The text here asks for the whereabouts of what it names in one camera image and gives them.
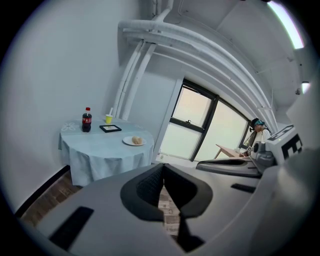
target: wooden floor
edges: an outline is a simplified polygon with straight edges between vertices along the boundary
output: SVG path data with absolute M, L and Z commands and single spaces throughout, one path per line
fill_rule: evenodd
M 35 227 L 48 212 L 80 189 L 80 186 L 72 185 L 68 171 L 29 207 L 21 219 Z M 158 208 L 164 212 L 164 227 L 168 234 L 178 235 L 180 212 L 165 187 L 162 188 Z

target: ceiling light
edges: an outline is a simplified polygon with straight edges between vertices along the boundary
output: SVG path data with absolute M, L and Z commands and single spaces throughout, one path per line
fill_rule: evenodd
M 302 93 L 305 94 L 310 87 L 310 83 L 309 82 L 302 82 Z
M 286 9 L 282 7 L 282 5 L 275 3 L 274 1 L 268 2 L 270 8 L 275 12 L 278 16 L 282 24 L 284 25 L 289 37 L 292 41 L 294 49 L 300 49 L 304 47 L 304 43 L 299 35 L 299 32 L 290 18 L 289 14 L 287 13 Z

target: window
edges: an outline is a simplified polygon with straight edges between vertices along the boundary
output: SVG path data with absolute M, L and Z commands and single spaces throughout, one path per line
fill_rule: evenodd
M 249 120 L 219 95 L 184 80 L 160 153 L 191 161 L 213 159 L 219 147 L 235 149 L 250 136 Z
M 182 86 L 172 117 L 202 127 L 211 102 L 211 99 Z
M 247 124 L 248 121 L 246 119 L 219 101 L 195 160 L 214 159 L 220 149 L 217 145 L 229 149 L 237 148 L 246 132 Z

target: light blue tablecloth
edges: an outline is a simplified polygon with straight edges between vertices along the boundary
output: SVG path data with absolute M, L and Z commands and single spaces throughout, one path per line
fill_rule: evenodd
M 59 136 L 59 149 L 63 163 L 70 165 L 72 183 L 86 186 L 112 175 L 121 174 L 151 164 L 154 138 L 143 127 L 116 119 L 112 124 L 121 131 L 105 133 L 99 126 L 103 120 L 93 120 L 90 132 L 82 132 L 82 120 L 67 121 Z M 126 145 L 127 136 L 138 136 L 146 140 L 142 146 Z

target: bread roll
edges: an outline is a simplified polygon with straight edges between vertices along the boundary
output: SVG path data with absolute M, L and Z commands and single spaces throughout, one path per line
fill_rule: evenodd
M 133 136 L 132 137 L 132 142 L 136 145 L 141 145 L 142 144 L 142 138 L 137 137 L 137 136 Z

